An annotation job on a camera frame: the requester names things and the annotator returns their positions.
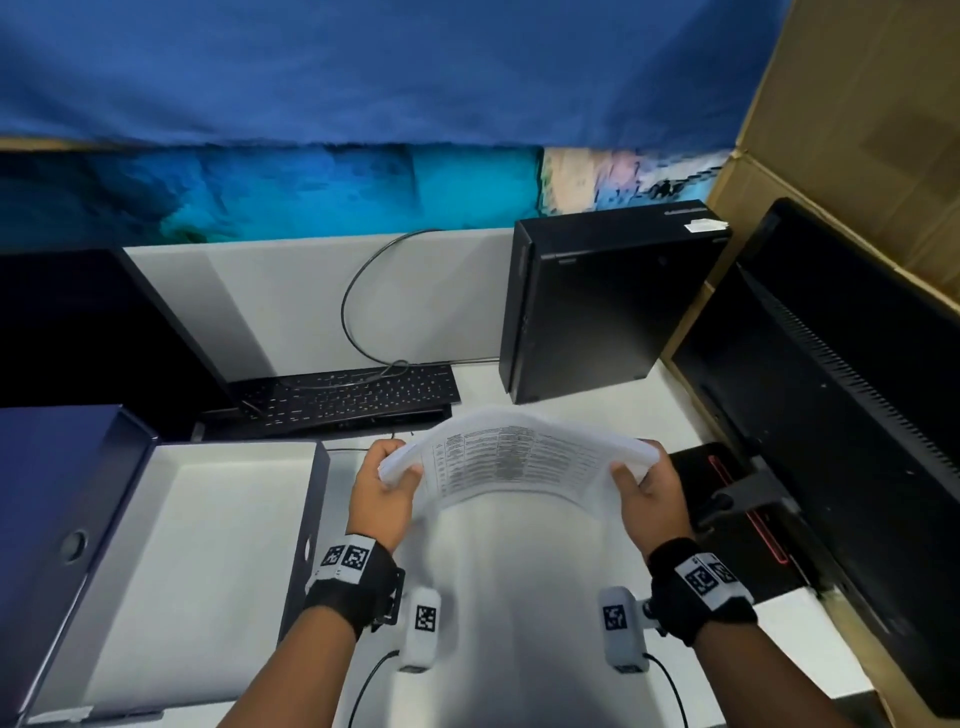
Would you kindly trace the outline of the person's right hand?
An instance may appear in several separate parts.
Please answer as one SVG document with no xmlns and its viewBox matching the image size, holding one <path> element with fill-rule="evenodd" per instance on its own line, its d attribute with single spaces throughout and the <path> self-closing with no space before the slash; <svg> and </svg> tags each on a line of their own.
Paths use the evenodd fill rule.
<svg viewBox="0 0 960 728">
<path fill-rule="evenodd" d="M 642 478 L 644 495 L 620 500 L 620 510 L 627 535 L 649 563 L 659 547 L 678 539 L 693 540 L 694 531 L 682 482 L 668 453 L 658 441 L 643 443 L 657 451 L 658 460 Z"/>
</svg>

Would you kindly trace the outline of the person's left hand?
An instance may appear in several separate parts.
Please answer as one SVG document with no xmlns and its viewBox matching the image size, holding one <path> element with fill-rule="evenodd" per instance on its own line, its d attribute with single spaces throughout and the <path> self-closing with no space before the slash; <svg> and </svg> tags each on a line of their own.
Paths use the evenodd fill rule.
<svg viewBox="0 0 960 728">
<path fill-rule="evenodd" d="M 409 503 L 394 495 L 395 485 L 380 480 L 379 466 L 404 445 L 400 439 L 382 439 L 369 447 L 353 483 L 345 528 L 347 535 L 369 537 L 390 553 L 397 550 L 409 528 L 414 500 Z"/>
</svg>

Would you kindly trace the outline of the white printed paper sheets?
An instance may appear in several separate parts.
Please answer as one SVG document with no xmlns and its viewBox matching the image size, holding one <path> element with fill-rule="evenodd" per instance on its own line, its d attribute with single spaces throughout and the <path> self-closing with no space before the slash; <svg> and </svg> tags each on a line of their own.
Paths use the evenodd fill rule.
<svg viewBox="0 0 960 728">
<path fill-rule="evenodd" d="M 411 527 L 398 561 L 441 596 L 438 660 L 423 674 L 379 667 L 387 629 L 364 637 L 337 728 L 684 728 L 665 674 L 605 661 L 598 594 L 650 595 L 618 505 L 600 520 L 550 494 L 495 492 Z"/>
</svg>

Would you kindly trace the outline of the person's left forearm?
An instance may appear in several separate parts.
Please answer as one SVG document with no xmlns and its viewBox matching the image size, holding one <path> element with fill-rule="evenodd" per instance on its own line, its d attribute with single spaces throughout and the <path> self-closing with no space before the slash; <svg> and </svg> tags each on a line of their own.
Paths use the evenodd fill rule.
<svg viewBox="0 0 960 728">
<path fill-rule="evenodd" d="M 217 728 L 331 728 L 356 643 L 340 613 L 305 610 Z"/>
</svg>

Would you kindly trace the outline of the person's right forearm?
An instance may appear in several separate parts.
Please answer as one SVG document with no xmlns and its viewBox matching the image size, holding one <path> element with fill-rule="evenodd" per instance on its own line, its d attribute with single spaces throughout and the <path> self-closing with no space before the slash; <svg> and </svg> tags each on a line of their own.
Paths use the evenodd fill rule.
<svg viewBox="0 0 960 728">
<path fill-rule="evenodd" d="M 759 625 L 710 621 L 693 650 L 727 728 L 858 728 Z"/>
</svg>

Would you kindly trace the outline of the black keyboard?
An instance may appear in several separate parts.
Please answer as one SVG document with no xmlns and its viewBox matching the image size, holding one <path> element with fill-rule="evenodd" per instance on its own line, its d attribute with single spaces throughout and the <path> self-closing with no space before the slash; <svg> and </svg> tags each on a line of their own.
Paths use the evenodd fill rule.
<svg viewBox="0 0 960 728">
<path fill-rule="evenodd" d="M 448 364 L 336 370 L 232 383 L 236 413 L 208 418 L 206 442 L 341 437 L 433 427 L 462 397 Z"/>
</svg>

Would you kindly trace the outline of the black monitor base red stripe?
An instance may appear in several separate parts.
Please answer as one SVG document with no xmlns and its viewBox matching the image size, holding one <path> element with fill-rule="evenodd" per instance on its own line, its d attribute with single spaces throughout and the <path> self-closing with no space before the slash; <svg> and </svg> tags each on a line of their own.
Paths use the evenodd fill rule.
<svg viewBox="0 0 960 728">
<path fill-rule="evenodd" d="M 782 517 L 796 500 L 761 455 L 740 458 L 725 443 L 670 454 L 697 540 L 732 568 L 763 603 L 805 588 L 818 595 L 818 575 Z"/>
</svg>

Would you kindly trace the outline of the black desktop computer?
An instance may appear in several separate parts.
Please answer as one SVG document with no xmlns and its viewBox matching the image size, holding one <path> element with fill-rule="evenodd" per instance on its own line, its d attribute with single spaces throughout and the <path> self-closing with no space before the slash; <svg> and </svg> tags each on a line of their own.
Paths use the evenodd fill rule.
<svg viewBox="0 0 960 728">
<path fill-rule="evenodd" d="M 515 222 L 498 371 L 515 405 L 645 379 L 733 231 L 701 200 Z"/>
</svg>

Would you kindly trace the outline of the white partition panel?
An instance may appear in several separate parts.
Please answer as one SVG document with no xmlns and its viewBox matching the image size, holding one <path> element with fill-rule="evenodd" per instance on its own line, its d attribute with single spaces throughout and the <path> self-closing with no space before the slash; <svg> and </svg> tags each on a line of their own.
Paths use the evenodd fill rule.
<svg viewBox="0 0 960 728">
<path fill-rule="evenodd" d="M 497 360 L 510 227 L 394 244 L 357 278 L 345 320 L 386 362 Z M 126 253 L 228 382 L 373 367 L 343 333 L 361 266 L 393 234 L 129 247 Z"/>
</svg>

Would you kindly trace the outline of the dark blue open box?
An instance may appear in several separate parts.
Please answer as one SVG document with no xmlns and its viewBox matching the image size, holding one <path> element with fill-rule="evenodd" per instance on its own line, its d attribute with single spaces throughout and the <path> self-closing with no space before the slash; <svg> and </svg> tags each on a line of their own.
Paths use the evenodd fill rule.
<svg viewBox="0 0 960 728">
<path fill-rule="evenodd" d="M 0 409 L 0 728 L 237 698 L 303 609 L 330 456 Z"/>
</svg>

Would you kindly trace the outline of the blue painted panel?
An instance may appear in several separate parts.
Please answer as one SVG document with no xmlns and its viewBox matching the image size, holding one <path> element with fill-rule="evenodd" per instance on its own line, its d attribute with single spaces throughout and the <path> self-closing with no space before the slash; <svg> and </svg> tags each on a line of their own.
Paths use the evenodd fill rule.
<svg viewBox="0 0 960 728">
<path fill-rule="evenodd" d="M 708 199 L 731 151 L 454 145 L 0 151 L 0 250 L 418 230 Z"/>
</svg>

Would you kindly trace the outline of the black flat monitor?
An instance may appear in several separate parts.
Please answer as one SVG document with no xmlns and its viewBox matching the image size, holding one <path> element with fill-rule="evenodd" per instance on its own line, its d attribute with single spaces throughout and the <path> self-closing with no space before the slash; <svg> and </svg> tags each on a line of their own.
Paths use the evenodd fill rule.
<svg viewBox="0 0 960 728">
<path fill-rule="evenodd" d="M 98 405 L 167 441 L 239 410 L 124 249 L 0 251 L 0 407 Z"/>
</svg>

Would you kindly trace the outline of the blue cloth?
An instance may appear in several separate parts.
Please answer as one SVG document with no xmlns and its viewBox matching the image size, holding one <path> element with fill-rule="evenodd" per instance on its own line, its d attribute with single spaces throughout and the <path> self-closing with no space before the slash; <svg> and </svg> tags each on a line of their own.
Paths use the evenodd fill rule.
<svg viewBox="0 0 960 728">
<path fill-rule="evenodd" d="M 0 136 L 733 144 L 791 0 L 0 0 Z"/>
</svg>

